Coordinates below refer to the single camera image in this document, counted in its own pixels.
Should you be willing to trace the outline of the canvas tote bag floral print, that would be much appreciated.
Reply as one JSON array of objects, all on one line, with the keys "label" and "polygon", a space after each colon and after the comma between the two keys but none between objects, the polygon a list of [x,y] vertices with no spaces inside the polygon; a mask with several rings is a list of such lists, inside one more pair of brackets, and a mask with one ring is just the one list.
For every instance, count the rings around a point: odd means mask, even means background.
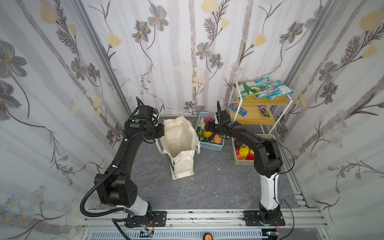
[{"label": "canvas tote bag floral print", "polygon": [[173,180],[194,175],[194,156],[201,145],[192,123],[185,117],[166,119],[164,136],[156,140],[159,152],[166,155]]}]

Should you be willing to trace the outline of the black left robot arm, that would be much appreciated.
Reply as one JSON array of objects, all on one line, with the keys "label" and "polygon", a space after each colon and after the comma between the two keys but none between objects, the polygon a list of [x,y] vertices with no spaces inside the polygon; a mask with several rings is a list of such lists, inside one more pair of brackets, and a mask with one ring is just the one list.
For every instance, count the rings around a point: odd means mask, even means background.
[{"label": "black left robot arm", "polygon": [[163,124],[144,119],[129,119],[126,122],[116,156],[105,173],[97,174],[94,180],[101,204],[134,216],[143,217],[151,213],[150,203],[138,196],[138,187],[131,180],[131,172],[141,143],[159,139],[164,134]]}]

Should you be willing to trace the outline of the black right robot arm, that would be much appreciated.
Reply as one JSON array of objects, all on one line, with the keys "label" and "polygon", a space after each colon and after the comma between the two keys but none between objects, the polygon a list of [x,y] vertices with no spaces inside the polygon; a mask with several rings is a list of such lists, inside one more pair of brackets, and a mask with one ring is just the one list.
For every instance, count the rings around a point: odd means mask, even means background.
[{"label": "black right robot arm", "polygon": [[207,121],[205,130],[239,140],[254,152],[254,168],[260,175],[262,189],[259,221],[267,226],[279,220],[282,212],[278,202],[278,178],[283,160],[277,141],[251,133],[223,112],[217,113],[215,121]]}]

